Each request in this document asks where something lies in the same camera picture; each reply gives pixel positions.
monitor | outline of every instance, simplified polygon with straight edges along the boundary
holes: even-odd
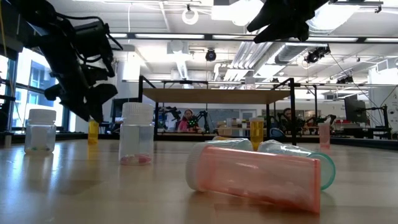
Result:
[[[138,102],[138,98],[121,98],[112,100],[111,117],[112,123],[115,122],[116,118],[122,117],[123,104],[127,102]]]
[[[344,104],[346,108],[346,119],[353,123],[367,123],[368,118],[366,117],[365,102],[359,100],[353,100],[351,98],[345,98]]]

wooden table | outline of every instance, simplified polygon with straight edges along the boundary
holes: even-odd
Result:
[[[57,143],[53,156],[0,149],[0,223],[396,223],[398,153],[333,146],[335,183],[319,216],[185,183],[193,143],[157,142],[151,166],[120,166],[118,141]],[[315,148],[316,144],[304,144]]]

fluorescent light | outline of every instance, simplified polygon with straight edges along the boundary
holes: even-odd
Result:
[[[242,82],[222,82],[222,81],[220,81],[220,82],[218,82],[218,81],[210,81],[208,83],[209,84],[237,84],[237,85],[242,84]]]
[[[307,41],[319,42],[356,42],[358,38],[355,37],[309,37]]]
[[[321,44],[321,43],[306,43],[306,42],[300,42],[300,43],[286,43],[286,46],[296,46],[296,47],[327,47],[328,44]]]
[[[367,38],[365,42],[398,42],[398,38]]]
[[[253,40],[255,35],[213,35],[216,40]]]
[[[162,81],[160,81],[160,80],[149,80],[151,83],[161,83]],[[138,82],[138,80],[122,80],[122,82],[133,82],[133,83],[137,83]]]
[[[110,34],[113,38],[126,38],[127,34]]]
[[[140,39],[204,39],[203,34],[136,34],[136,38]]]

woman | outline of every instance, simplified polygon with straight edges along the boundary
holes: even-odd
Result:
[[[178,132],[196,132],[197,127],[189,128],[188,122],[192,119],[193,111],[191,109],[186,109],[184,112],[184,116],[182,117],[180,124],[178,125]]]

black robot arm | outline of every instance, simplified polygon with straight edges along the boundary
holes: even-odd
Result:
[[[99,80],[115,76],[108,38],[114,39],[109,34],[109,26],[99,17],[70,17],[57,13],[46,0],[7,1],[40,34],[24,45],[40,49],[52,70],[50,75],[59,82],[45,90],[45,97],[52,101],[59,97],[61,105],[84,120],[92,117],[102,122],[102,104],[118,93],[111,84],[94,86]],[[96,21],[73,27],[70,19]],[[101,59],[106,69],[87,65]]]

